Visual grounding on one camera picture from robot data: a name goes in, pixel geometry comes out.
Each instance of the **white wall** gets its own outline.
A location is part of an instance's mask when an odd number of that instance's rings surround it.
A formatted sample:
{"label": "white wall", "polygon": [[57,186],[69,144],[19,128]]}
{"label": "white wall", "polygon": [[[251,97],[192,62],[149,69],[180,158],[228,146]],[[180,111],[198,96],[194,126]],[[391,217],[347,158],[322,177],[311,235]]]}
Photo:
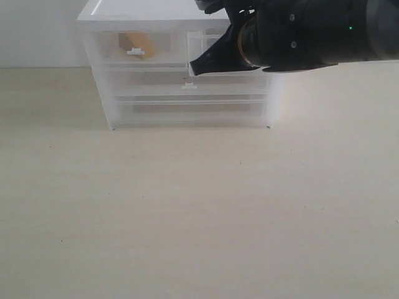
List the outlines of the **white wall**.
{"label": "white wall", "polygon": [[87,0],[1,0],[0,67],[88,65],[76,18]]}

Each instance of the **orange object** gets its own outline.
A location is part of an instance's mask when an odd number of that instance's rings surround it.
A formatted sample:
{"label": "orange object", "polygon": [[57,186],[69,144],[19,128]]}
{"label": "orange object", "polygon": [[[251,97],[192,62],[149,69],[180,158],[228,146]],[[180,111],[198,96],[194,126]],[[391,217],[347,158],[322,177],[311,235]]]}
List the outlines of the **orange object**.
{"label": "orange object", "polygon": [[156,54],[156,49],[152,41],[149,40],[146,34],[141,32],[120,33],[119,46],[127,52],[132,51],[132,49],[141,49],[144,54],[133,55],[141,59],[147,59]]}

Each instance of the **plastic drawer unit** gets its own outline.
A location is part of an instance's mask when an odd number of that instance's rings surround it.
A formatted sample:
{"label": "plastic drawer unit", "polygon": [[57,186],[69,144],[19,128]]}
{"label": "plastic drawer unit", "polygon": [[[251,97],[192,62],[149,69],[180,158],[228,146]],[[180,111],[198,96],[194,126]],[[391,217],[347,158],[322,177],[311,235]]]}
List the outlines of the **plastic drawer unit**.
{"label": "plastic drawer unit", "polygon": [[78,23],[111,129],[273,126],[282,75],[190,69],[228,28],[224,11],[206,15],[194,0],[90,0]]}

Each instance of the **white table surface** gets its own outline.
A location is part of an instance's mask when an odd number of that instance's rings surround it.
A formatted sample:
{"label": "white table surface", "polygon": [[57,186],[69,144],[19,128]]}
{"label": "white table surface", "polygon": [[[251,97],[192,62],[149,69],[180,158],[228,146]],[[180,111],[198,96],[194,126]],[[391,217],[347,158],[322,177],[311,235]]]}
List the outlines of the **white table surface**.
{"label": "white table surface", "polygon": [[107,130],[0,71],[0,298],[399,297],[399,66],[290,75],[273,130]]}

